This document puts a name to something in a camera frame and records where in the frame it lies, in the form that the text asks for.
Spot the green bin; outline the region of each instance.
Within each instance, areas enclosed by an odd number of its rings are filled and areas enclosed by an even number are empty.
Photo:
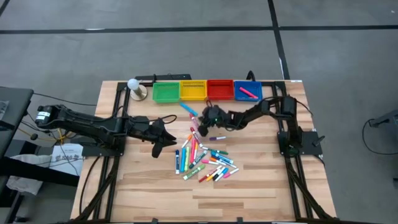
[[[156,103],[175,103],[180,100],[180,83],[155,83],[153,100]]]

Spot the plastic basket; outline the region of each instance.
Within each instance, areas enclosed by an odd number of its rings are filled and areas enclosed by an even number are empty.
[[[180,84],[178,82],[155,83],[152,99],[156,103],[175,103],[180,100]]]
[[[262,86],[261,82],[245,82],[245,81],[235,81],[235,100],[238,101],[259,101],[262,100]],[[247,94],[239,90],[240,87],[243,87],[245,90],[251,92],[253,95],[258,98],[250,98]]]
[[[232,100],[234,98],[233,80],[207,80],[209,100]]]
[[[206,80],[180,81],[181,100],[205,100],[207,97]]]

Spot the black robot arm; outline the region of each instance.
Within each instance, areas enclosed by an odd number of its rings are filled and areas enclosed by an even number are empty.
[[[271,107],[280,104],[280,113],[271,112]],[[241,130],[249,122],[268,115],[276,120],[286,121],[289,143],[296,148],[302,147],[302,128],[297,124],[297,100],[291,96],[277,96],[263,99],[245,112],[228,111],[225,113],[218,105],[206,107],[199,118],[201,125],[198,130],[202,136],[208,134],[208,128],[217,126],[228,131]]]
[[[152,156],[157,158],[163,147],[176,144],[160,118],[150,124],[146,116],[100,118],[68,109],[63,105],[40,106],[35,119],[43,129],[62,128],[95,140],[100,147],[116,149],[126,136],[154,144]]]

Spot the concrete floor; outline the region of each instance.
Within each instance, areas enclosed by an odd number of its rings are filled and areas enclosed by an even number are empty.
[[[280,26],[398,24],[394,0],[274,2]],[[11,0],[0,17],[0,29],[271,24],[265,0]],[[361,128],[367,119],[397,109],[398,30],[282,31],[281,36],[290,77],[304,81],[315,127],[326,136],[322,148],[338,216],[396,223],[398,190],[392,177],[398,176],[398,158],[367,151]],[[282,78],[272,31],[0,35],[0,49],[0,85],[85,103],[96,102],[103,80],[136,75],[244,78],[253,70],[257,79]],[[34,96],[29,111],[54,103]],[[396,149],[383,128],[368,129],[366,139],[378,151]],[[37,198],[26,200],[21,214],[29,214],[32,223],[67,220],[74,193],[71,187],[45,184]],[[62,212],[54,215],[55,209]],[[6,212],[0,210],[0,221]]]

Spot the wooden tabletop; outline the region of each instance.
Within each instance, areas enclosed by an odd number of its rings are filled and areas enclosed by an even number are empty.
[[[287,93],[307,105],[302,82],[285,81]],[[117,81],[105,81],[99,94],[96,116],[112,114]],[[278,126],[270,116],[263,116],[240,131],[210,128],[208,136],[227,136],[220,141],[202,138],[210,148],[228,151],[239,171],[218,182],[202,182],[203,177],[215,166],[207,164],[198,175],[183,180],[184,174],[175,174],[175,150],[180,149],[192,125],[188,113],[178,103],[157,104],[152,100],[152,87],[148,87],[144,101],[130,98],[130,116],[143,115],[149,119],[176,114],[177,120],[167,124],[167,131],[177,138],[177,145],[163,148],[159,158],[151,156],[152,145],[138,139],[128,138],[124,155],[121,157],[118,181],[113,202],[112,222],[149,222],[158,218],[160,222],[236,221],[293,221],[294,213],[287,173],[283,157],[279,154],[277,142]],[[263,87],[263,97],[272,96],[270,87]],[[245,111],[255,103],[238,101],[213,102],[225,111]],[[205,101],[186,101],[198,113],[206,107]],[[313,128],[310,113],[302,106],[297,107],[298,124],[305,131]],[[76,192],[71,218],[78,216],[81,188],[88,169],[95,158],[84,161],[81,178]],[[324,210],[335,216],[335,209],[322,163],[313,156],[302,156],[307,186]],[[98,188],[102,158],[95,165],[88,179],[83,196],[83,208],[87,206]],[[305,217],[302,194],[299,189],[300,210]],[[101,204],[104,217],[106,192]]]

